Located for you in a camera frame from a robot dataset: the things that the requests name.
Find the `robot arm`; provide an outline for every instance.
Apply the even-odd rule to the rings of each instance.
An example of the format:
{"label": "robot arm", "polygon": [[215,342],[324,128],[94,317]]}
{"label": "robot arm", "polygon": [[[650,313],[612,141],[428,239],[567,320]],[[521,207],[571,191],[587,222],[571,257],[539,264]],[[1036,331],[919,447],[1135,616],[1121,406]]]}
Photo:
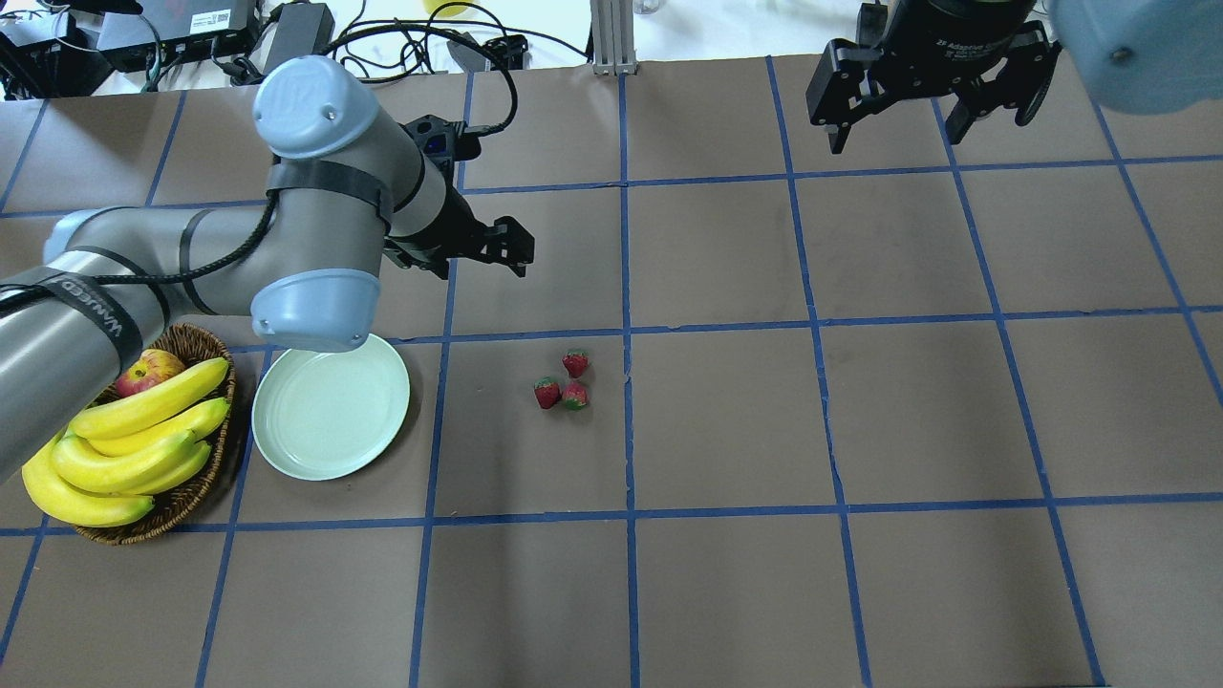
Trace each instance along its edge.
{"label": "robot arm", "polygon": [[[944,126],[959,143],[997,108],[1025,126],[1053,78],[1063,44],[1088,93],[1107,108],[1170,112],[1223,95],[1218,0],[1047,0],[1049,21],[1027,21],[1035,0],[865,2],[857,40],[833,39],[807,88],[811,123],[840,153],[850,128],[899,100],[959,97]],[[997,76],[987,73],[1002,65]]]}
{"label": "robot arm", "polygon": [[269,342],[344,352],[369,332],[383,253],[443,277],[451,257],[520,276],[533,260],[517,221],[484,225],[451,185],[453,160],[479,152],[461,122],[401,127],[317,56],[273,72],[253,116],[275,153],[267,208],[73,213],[46,265],[4,280],[0,480],[185,314],[249,314]]}

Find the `power adapter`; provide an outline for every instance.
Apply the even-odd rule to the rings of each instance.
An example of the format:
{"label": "power adapter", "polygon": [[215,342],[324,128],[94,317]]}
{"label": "power adapter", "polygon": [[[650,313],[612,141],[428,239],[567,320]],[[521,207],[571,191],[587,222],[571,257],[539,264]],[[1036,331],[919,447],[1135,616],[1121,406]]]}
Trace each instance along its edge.
{"label": "power adapter", "polygon": [[272,70],[294,57],[317,54],[331,40],[331,31],[335,28],[331,10],[322,2],[290,2],[278,10],[280,21],[276,23],[272,46],[268,48],[263,73],[272,73]]}

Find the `banana bunch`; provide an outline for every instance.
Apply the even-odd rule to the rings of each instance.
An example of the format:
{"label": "banana bunch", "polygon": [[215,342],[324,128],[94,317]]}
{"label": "banana bunch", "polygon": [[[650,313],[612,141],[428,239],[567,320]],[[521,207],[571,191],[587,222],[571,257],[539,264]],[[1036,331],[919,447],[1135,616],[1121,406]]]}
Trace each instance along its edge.
{"label": "banana bunch", "polygon": [[153,510],[152,495],[179,486],[208,463],[202,441],[225,422],[224,398],[201,402],[229,363],[209,359],[131,397],[88,408],[21,469],[38,508],[62,522],[125,525]]}

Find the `yellow banana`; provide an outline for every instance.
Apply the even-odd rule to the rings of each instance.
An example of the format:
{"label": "yellow banana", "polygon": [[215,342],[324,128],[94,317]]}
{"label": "yellow banana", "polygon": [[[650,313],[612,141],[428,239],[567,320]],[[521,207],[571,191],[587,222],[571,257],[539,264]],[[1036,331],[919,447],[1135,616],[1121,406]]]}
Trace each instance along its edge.
{"label": "yellow banana", "polygon": [[117,402],[86,409],[68,423],[68,430],[87,440],[114,440],[152,428],[208,395],[229,371],[216,358],[198,363],[170,380]]}
{"label": "yellow banana", "polygon": [[208,437],[225,422],[229,402],[223,397],[201,402],[181,414],[164,420],[153,428],[114,440],[89,440],[89,446],[108,457],[121,457],[138,452],[144,447],[175,433],[190,430],[196,437]]}
{"label": "yellow banana", "polygon": [[26,492],[48,516],[76,525],[110,528],[139,521],[153,510],[153,497],[91,495],[70,485],[51,466],[57,444],[59,436],[21,467]]}
{"label": "yellow banana", "polygon": [[171,488],[177,488],[179,485],[186,483],[191,477],[199,473],[199,469],[204,468],[208,463],[208,457],[213,453],[213,448],[208,442],[196,442],[194,448],[186,461],[174,467],[170,473],[163,475],[157,480],[150,480],[143,485],[137,485],[131,490],[127,490],[128,495],[160,495]]}
{"label": "yellow banana", "polygon": [[127,492],[170,473],[194,451],[196,437],[183,430],[125,457],[104,457],[81,437],[65,437],[51,451],[60,478],[89,492]]}

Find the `black strap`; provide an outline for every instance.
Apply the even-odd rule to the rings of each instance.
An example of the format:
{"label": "black strap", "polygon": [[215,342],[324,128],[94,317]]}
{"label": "black strap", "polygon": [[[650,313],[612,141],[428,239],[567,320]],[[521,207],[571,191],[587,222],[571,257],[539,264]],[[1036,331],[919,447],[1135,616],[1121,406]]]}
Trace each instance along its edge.
{"label": "black strap", "polygon": [[[191,238],[196,235],[196,229],[199,226],[199,220],[204,219],[212,210],[203,209],[191,216],[187,220],[187,227],[182,230],[179,236],[179,271],[191,271]],[[196,291],[196,281],[188,279],[182,282],[182,290],[187,292],[187,297],[191,302],[196,304],[202,313],[215,315],[216,310],[208,307],[204,299],[199,297],[199,292]]]}
{"label": "black strap", "polygon": [[344,193],[374,207],[390,227],[393,214],[390,188],[377,176],[330,160],[281,159],[268,170],[268,191],[283,188],[319,188]]}
{"label": "black strap", "polygon": [[[86,253],[94,253],[98,255],[103,255],[132,270],[132,274],[139,274],[139,275],[148,274],[147,271],[144,271],[144,268],[136,264],[126,255],[120,255],[119,253],[111,251],[110,248],[103,248],[102,246],[84,244],[84,246],[70,246],[67,251],[83,251]],[[170,326],[170,301],[166,299],[165,297],[165,290],[161,288],[160,284],[148,284],[147,286],[149,287],[150,291],[153,291],[153,297],[157,298],[158,304],[161,306],[161,321],[165,323],[165,326]]]}
{"label": "black strap", "polygon": [[417,148],[416,152],[421,154],[421,167],[416,175],[416,183],[412,185],[412,189],[407,192],[407,196],[404,196],[402,200],[395,203],[396,213],[402,210],[408,203],[411,203],[412,198],[416,198],[416,194],[421,192],[421,187],[424,186],[424,165],[427,164],[424,160],[424,152],[421,150],[419,148]]}
{"label": "black strap", "polygon": [[92,276],[61,271],[38,281],[60,301],[72,306],[110,339],[119,354],[119,370],[127,370],[144,351],[141,330],[124,307]]}

